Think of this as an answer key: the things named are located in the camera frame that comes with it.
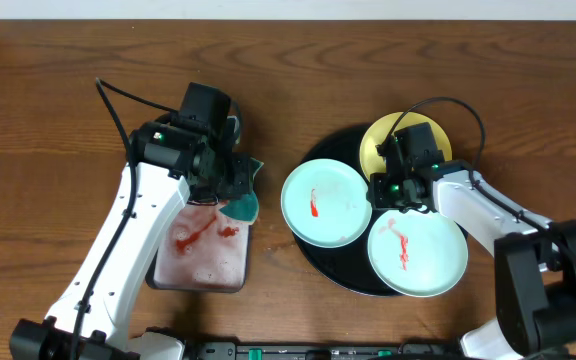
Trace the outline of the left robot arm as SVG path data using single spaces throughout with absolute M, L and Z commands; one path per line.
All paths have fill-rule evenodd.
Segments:
M 173 114 L 123 134 L 127 163 L 110 212 L 45 319 L 18 322 L 13 358 L 181 359 L 183 340 L 161 329 L 128 335 L 141 285 L 174 217 L 187 205 L 240 199 L 257 165 L 233 148 L 235 116 L 193 123 Z

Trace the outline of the yellow plate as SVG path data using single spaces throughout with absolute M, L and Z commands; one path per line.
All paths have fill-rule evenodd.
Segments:
M 385 115 L 375 121 L 365 132 L 359 146 L 359 161 L 363 175 L 366 179 L 370 178 L 373 173 L 383 173 L 386 171 L 386 164 L 382 157 L 378 155 L 377 146 L 386 138 L 386 132 L 391 129 L 402 112 Z M 441 126 L 431 118 L 416 113 L 408 113 L 395 128 L 396 131 L 405 127 L 428 123 L 431 127 L 434 140 L 438 149 L 443 152 L 444 159 L 450 161 L 453 159 L 453 152 L 450 141 Z

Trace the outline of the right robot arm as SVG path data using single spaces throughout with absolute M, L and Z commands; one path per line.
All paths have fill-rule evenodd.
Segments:
M 465 353 L 539 356 L 576 342 L 576 220 L 526 210 L 439 150 L 378 152 L 386 168 L 369 176 L 374 208 L 438 213 L 494 258 L 496 317 L 463 337 Z

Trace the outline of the green yellow sponge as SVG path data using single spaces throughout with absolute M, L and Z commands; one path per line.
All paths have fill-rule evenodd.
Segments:
M 222 224 L 253 225 L 260 205 L 254 191 L 255 176 L 263 163 L 248 154 L 233 154 L 217 189 L 217 219 Z

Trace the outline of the light blue plate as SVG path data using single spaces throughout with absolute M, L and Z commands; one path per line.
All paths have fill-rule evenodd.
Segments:
M 466 237 L 452 220 L 438 214 L 387 211 L 367 240 L 370 264 L 392 290 L 433 297 L 453 288 L 469 258 Z
M 320 248 L 338 248 L 357 240 L 367 229 L 372 207 L 366 192 L 366 182 L 349 165 L 332 159 L 310 160 L 286 178 L 281 211 L 299 239 Z

